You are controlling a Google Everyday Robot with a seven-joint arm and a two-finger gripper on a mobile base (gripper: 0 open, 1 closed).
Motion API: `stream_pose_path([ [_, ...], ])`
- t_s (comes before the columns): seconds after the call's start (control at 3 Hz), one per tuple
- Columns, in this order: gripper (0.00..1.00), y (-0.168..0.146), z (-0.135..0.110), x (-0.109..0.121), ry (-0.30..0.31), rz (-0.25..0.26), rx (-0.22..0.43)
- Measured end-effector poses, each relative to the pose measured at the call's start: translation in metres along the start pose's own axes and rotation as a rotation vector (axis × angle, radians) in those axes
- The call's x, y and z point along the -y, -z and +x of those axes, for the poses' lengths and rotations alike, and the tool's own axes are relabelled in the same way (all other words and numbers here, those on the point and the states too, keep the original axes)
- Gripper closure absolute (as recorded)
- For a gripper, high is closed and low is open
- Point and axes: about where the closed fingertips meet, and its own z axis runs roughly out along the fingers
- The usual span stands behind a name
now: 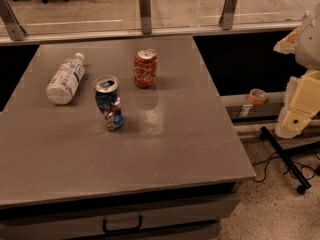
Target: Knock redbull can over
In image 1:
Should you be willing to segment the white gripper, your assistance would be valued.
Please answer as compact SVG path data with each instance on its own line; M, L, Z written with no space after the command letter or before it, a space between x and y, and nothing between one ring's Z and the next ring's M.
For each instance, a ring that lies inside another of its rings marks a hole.
M281 54L294 54L296 62L309 70L287 83L275 133L291 139L299 135L320 111L320 3L306 12L301 26L273 47Z

